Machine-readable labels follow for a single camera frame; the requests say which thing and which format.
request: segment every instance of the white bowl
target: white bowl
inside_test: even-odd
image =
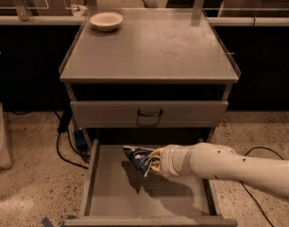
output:
[[[90,18],[90,23],[103,32],[115,30],[123,21],[123,16],[116,12],[100,12]]]

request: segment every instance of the terrazzo floor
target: terrazzo floor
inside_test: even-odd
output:
[[[56,152],[59,120],[54,113],[8,113],[13,167],[0,170],[0,227],[42,226],[48,218],[61,226],[68,215],[77,216],[87,170],[63,162]],[[289,159],[289,112],[227,112],[212,137],[239,154],[265,146]],[[83,164],[66,134],[59,141],[63,156]],[[251,156],[276,158],[255,150]],[[213,181],[224,218],[240,227],[270,226],[254,201],[238,183]],[[276,227],[289,227],[289,203],[248,188]]]

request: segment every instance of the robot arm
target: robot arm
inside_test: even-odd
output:
[[[208,143],[190,147],[169,145],[151,156],[160,158],[151,166],[165,176],[196,175],[210,180],[244,183],[289,201],[289,161],[238,155],[232,148]]]

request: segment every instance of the power cord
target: power cord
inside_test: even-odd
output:
[[[273,153],[275,153],[276,155],[278,155],[282,160],[283,157],[281,157],[275,150],[271,149],[271,148],[265,148],[265,147],[256,147],[256,148],[252,148],[250,149],[244,156],[247,156],[252,150],[254,149],[265,149],[265,150],[269,150]],[[270,224],[270,226],[275,227],[273,225],[273,223],[269,220],[268,216],[266,215],[265,211],[263,210],[263,208],[261,207],[261,205],[258,203],[258,201],[255,199],[255,197],[248,191],[248,189],[245,187],[245,185],[243,183],[241,183],[242,187],[245,189],[245,191],[248,193],[248,195],[255,201],[255,203],[257,204],[257,206],[259,207],[260,211],[262,212],[263,216],[265,217],[265,219],[267,220],[267,222]]]
[[[61,117],[59,116],[59,114],[58,114],[57,112],[55,112],[55,111],[54,111],[53,113],[56,115],[56,117],[59,119],[59,121],[61,121]],[[78,151],[74,148],[74,146],[73,146],[73,144],[72,144],[69,130],[67,129],[66,132],[67,132],[67,136],[68,136],[68,140],[69,140],[69,145],[70,145],[71,149],[74,151],[74,153],[76,153],[77,155],[79,155],[79,156],[81,157],[81,159],[82,159],[85,163],[88,164],[88,163],[89,163],[88,158],[90,157],[90,155],[89,155],[89,154],[83,154],[82,152],[78,152]],[[84,168],[84,169],[88,169],[86,166],[83,166],[83,165],[78,164],[78,163],[74,163],[74,162],[72,162],[72,161],[64,158],[64,157],[61,155],[61,153],[60,153],[60,136],[61,136],[61,134],[62,134],[62,132],[59,132],[58,138],[57,138],[57,153],[58,153],[58,156],[60,157],[60,159],[63,160],[63,161],[65,161],[66,163],[71,164],[71,165],[78,166],[78,167],[81,167],[81,168]]]

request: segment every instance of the cabinet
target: cabinet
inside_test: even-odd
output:
[[[242,75],[232,110],[289,110],[289,27],[216,26]]]
[[[85,25],[60,75],[92,149],[79,219],[66,224],[236,226],[208,181],[145,179],[122,151],[209,141],[238,81],[231,61],[191,9],[116,12],[124,21],[111,33]]]
[[[0,102],[6,111],[62,109],[59,67],[79,26],[0,26]]]

